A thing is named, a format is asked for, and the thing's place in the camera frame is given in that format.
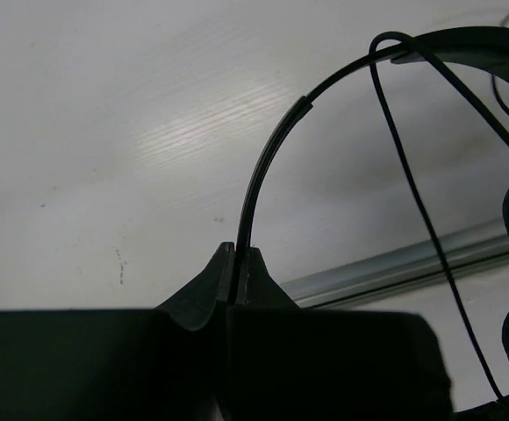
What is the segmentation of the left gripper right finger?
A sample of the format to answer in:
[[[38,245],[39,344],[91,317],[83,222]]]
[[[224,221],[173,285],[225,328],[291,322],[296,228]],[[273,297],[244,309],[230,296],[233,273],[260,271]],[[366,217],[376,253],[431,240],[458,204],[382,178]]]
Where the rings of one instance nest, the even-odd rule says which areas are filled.
[[[438,339],[404,312],[280,307],[259,250],[247,300],[226,315],[226,402],[234,420],[448,420]]]

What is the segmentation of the black headphones with cable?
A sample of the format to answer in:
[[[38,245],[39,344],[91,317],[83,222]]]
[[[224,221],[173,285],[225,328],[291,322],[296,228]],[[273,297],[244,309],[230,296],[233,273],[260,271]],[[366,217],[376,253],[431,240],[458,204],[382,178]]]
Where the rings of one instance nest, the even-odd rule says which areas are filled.
[[[491,76],[492,94],[500,109],[509,117],[509,107],[502,99],[497,85],[498,80],[504,80],[509,83],[509,12],[496,26],[450,28],[425,33],[417,37],[394,31],[378,34],[370,42],[367,55],[347,64],[347,66],[326,78],[308,95],[301,96],[272,132],[254,168],[240,214],[236,254],[233,264],[233,291],[238,289],[241,272],[247,264],[247,253],[250,250],[255,206],[263,180],[277,151],[297,122],[303,119],[312,108],[314,100],[334,86],[335,83],[362,68],[368,68],[370,71],[374,90],[393,138],[406,181],[426,225],[434,250],[441,264],[442,272],[446,276],[450,288],[456,288],[455,278],[451,272],[446,254],[442,250],[440,239],[434,230],[432,221],[418,192],[398,134],[398,129],[380,83],[376,65],[384,60],[391,60],[396,64],[414,61],[425,61],[430,64],[475,109],[509,148],[509,132],[482,101],[447,66],[448,63],[453,62],[472,68],[479,68],[489,73]],[[509,188],[503,199],[502,215],[505,230],[509,238]],[[459,420],[509,420],[509,396],[503,396],[497,387],[488,363],[477,342],[460,296],[455,295],[454,299],[477,358],[497,397],[493,403],[487,403],[472,410],[459,412],[456,417]],[[502,340],[506,356],[509,360],[509,312],[503,324]]]

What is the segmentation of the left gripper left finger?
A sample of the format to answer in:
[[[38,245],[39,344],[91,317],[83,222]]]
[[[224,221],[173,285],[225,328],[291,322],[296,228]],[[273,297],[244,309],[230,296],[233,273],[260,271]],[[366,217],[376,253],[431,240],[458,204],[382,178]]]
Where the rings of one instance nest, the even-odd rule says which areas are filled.
[[[0,310],[0,420],[219,420],[208,323],[233,245],[154,309]]]

